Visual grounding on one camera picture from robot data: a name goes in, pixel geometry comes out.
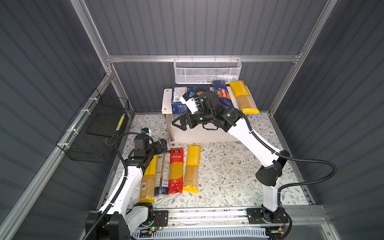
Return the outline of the dark blue Barilla box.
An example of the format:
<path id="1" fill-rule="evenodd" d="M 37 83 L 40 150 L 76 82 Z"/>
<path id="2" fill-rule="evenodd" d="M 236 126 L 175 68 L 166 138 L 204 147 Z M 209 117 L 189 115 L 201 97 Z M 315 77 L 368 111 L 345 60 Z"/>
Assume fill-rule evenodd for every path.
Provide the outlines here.
<path id="1" fill-rule="evenodd" d="M 181 87 L 173 87 L 171 106 L 174 115 L 185 114 L 189 111 L 188 107 L 181 103 L 181 98 L 185 93 L 192 93 L 196 89 L 205 89 L 210 91 L 210 87 L 206 85 L 189 85 Z"/>

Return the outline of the red spaghetti bag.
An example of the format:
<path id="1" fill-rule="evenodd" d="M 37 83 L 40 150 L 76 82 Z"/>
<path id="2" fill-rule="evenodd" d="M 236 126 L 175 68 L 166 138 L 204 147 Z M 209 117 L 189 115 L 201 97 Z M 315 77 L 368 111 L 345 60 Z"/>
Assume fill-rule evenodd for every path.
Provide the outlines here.
<path id="1" fill-rule="evenodd" d="M 168 195 L 182 193 L 184 176 L 184 149 L 171 149 Z"/>

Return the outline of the blue Barilla spaghetti box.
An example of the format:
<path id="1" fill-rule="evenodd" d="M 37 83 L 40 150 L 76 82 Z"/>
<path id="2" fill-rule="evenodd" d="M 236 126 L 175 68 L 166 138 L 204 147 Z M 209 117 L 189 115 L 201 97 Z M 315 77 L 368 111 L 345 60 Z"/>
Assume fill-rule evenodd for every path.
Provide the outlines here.
<path id="1" fill-rule="evenodd" d="M 226 109 L 227 107 L 234 107 L 230 94 L 228 92 L 226 82 L 224 80 L 214 80 L 213 87 L 215 88 L 215 92 L 217 93 L 220 99 L 220 103 L 222 104 L 224 109 Z"/>

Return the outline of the yellow Pasta Time bag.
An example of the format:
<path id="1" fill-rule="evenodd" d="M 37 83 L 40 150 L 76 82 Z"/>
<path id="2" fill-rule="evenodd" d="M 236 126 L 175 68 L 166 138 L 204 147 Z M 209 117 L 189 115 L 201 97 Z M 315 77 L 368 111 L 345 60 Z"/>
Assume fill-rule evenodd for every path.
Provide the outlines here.
<path id="1" fill-rule="evenodd" d="M 244 114 L 259 114 L 260 111 L 244 81 L 229 82 L 237 104 Z"/>
<path id="2" fill-rule="evenodd" d="M 198 193 L 198 175 L 202 146 L 189 145 L 183 191 Z"/>

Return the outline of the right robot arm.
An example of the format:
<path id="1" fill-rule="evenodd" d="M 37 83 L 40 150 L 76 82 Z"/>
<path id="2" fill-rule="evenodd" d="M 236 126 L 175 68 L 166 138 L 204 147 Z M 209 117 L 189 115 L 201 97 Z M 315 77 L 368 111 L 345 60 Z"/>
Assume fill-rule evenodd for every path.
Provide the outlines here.
<path id="1" fill-rule="evenodd" d="M 269 144 L 251 126 L 247 116 L 240 110 L 229 107 L 225 110 L 196 111 L 177 117 L 172 125 L 186 131 L 197 125 L 211 123 L 216 129 L 222 129 L 246 146 L 260 161 L 262 166 L 256 172 L 256 178 L 263 186 L 263 204 L 261 215 L 267 223 L 273 223 L 283 215 L 281 194 L 279 191 L 283 167 L 288 152 L 280 151 Z"/>

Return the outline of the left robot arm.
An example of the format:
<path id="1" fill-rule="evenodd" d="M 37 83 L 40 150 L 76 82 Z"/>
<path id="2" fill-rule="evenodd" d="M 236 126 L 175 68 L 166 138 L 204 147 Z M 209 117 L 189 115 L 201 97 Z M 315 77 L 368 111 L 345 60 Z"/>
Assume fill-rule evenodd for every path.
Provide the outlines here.
<path id="1" fill-rule="evenodd" d="M 126 159 L 119 147 L 114 145 L 124 173 L 105 204 L 96 213 L 88 215 L 84 240 L 133 240 L 132 233 L 140 225 L 154 220 L 152 203 L 136 203 L 129 212 L 128 203 L 153 157 L 167 152 L 168 144 L 165 139 L 155 142 L 148 134 L 135 132 L 122 134 L 117 140 L 128 135 L 134 135 L 135 138 L 134 148 Z"/>

